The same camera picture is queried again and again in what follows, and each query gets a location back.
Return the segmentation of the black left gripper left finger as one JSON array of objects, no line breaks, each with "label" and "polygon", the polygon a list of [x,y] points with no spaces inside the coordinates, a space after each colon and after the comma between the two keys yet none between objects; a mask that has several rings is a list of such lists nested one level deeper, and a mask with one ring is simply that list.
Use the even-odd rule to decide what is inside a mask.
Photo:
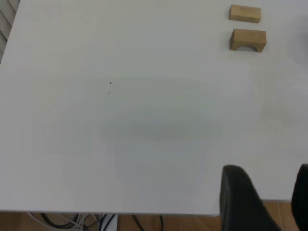
[{"label": "black left gripper left finger", "polygon": [[243,168],[226,165],[222,169],[219,195],[223,231],[280,231],[269,215]]}]

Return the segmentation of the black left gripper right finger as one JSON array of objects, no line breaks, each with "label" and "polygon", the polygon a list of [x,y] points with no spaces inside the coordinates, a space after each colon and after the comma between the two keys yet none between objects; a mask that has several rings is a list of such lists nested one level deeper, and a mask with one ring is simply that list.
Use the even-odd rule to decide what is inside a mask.
[{"label": "black left gripper right finger", "polygon": [[300,231],[308,230],[308,165],[302,164],[291,200],[292,214]]}]

